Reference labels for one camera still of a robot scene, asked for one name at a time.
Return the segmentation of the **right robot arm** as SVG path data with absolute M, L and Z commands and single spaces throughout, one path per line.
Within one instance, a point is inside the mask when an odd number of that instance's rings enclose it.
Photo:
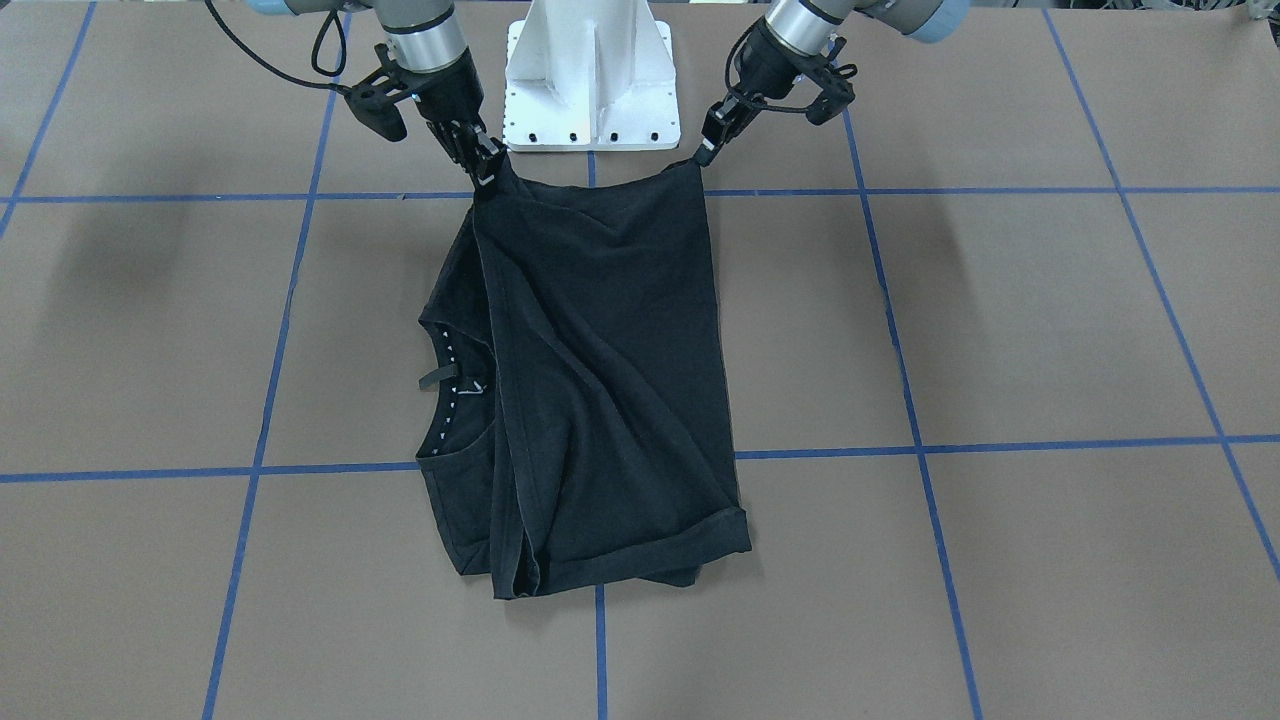
M 378 68 L 355 85 L 339 85 L 339 61 L 324 70 L 325 81 L 308 88 L 339 94 L 362 126 L 387 141 L 406 138 L 398 102 L 410 99 L 449 159 L 481 188 L 490 184 L 506 159 L 506 146 L 493 138 L 481 118 L 483 86 L 453 1 L 251 1 L 262 15 L 323 13 L 333 24 L 342 12 L 370 10 L 385 33 L 375 47 Z

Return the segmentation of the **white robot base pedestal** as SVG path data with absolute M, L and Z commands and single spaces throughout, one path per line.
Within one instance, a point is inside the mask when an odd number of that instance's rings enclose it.
M 675 47 L 645 1 L 535 1 L 509 24 L 503 142 L 636 152 L 681 140 Z

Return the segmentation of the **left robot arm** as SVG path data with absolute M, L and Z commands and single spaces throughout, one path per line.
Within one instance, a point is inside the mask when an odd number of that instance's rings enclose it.
M 692 155 L 709 167 L 760 114 L 804 117 L 823 126 L 855 99 L 852 63 L 838 64 L 838 31 L 864 15 L 920 44 L 937 44 L 966 18 L 969 1 L 772 1 L 735 41 L 722 70 L 724 97 L 704 115 Z

